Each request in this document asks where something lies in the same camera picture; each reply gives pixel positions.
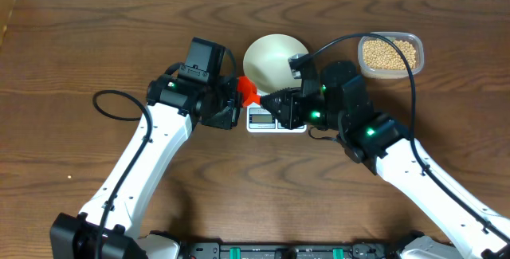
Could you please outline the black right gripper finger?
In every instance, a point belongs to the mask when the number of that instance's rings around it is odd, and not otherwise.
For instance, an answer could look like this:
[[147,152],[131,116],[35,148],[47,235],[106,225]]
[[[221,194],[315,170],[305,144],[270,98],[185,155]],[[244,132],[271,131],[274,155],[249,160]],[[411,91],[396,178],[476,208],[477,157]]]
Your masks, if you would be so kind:
[[260,106],[266,110],[280,110],[284,104],[290,104],[294,96],[299,95],[300,88],[284,88],[261,96]]
[[303,121],[300,119],[296,107],[284,105],[280,109],[267,108],[267,110],[285,129],[292,130],[303,126]]

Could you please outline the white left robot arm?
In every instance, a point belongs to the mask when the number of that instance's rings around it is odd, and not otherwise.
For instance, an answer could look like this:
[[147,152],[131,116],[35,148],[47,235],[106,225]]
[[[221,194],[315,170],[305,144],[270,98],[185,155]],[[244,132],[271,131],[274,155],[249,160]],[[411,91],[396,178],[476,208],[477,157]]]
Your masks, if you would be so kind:
[[196,124],[230,130],[243,97],[237,78],[195,80],[163,74],[123,154],[76,216],[61,213],[50,229],[55,258],[176,258],[180,244],[164,232],[143,237],[141,223],[170,161]]

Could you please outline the red plastic measuring scoop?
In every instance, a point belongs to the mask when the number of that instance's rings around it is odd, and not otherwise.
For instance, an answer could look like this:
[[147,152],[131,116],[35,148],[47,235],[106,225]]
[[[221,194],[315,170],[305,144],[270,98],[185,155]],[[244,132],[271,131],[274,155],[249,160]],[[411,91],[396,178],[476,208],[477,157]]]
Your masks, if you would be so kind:
[[237,91],[242,94],[242,107],[260,104],[261,96],[257,94],[257,86],[246,76],[238,77]]

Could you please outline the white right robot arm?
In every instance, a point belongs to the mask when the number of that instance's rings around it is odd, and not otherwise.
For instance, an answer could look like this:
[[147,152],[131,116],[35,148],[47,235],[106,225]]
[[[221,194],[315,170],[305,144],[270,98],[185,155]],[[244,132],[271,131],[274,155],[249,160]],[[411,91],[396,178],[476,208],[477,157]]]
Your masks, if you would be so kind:
[[283,128],[310,124],[335,130],[335,141],[355,163],[400,190],[453,243],[463,258],[507,258],[509,220],[491,210],[446,173],[409,128],[375,111],[366,83],[350,61],[297,69],[299,88],[262,96],[261,106]]

